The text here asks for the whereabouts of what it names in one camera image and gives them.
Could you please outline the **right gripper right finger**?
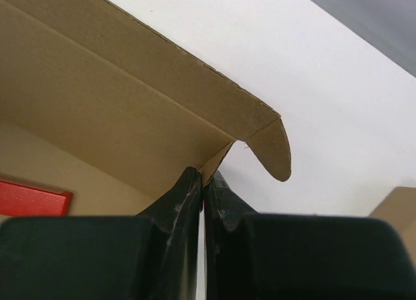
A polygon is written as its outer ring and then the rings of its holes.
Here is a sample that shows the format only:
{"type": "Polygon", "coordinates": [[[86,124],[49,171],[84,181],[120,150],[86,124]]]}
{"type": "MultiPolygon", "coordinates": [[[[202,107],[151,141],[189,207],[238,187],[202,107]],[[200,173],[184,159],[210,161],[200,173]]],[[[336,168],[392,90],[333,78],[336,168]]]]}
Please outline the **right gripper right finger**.
{"type": "Polygon", "coordinates": [[[415,268],[374,218],[261,214],[220,173],[204,188],[208,299],[414,299],[415,268]]]}

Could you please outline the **red rectangular block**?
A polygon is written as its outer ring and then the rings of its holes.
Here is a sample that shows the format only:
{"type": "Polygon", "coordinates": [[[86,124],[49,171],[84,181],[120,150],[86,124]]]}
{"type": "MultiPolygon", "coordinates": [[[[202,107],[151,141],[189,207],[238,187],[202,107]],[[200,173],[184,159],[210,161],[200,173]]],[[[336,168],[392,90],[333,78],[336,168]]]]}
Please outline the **red rectangular block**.
{"type": "Polygon", "coordinates": [[[66,216],[72,198],[71,192],[52,192],[1,180],[3,216],[66,216]]]}

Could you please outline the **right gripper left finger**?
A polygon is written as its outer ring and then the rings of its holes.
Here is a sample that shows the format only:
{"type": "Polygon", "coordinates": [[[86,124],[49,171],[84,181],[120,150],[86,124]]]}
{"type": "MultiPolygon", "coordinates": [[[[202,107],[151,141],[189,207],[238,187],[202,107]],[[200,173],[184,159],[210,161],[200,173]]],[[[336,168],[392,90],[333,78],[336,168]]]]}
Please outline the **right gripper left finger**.
{"type": "Polygon", "coordinates": [[[202,176],[188,167],[135,216],[10,218],[2,299],[194,299],[202,176]]]}

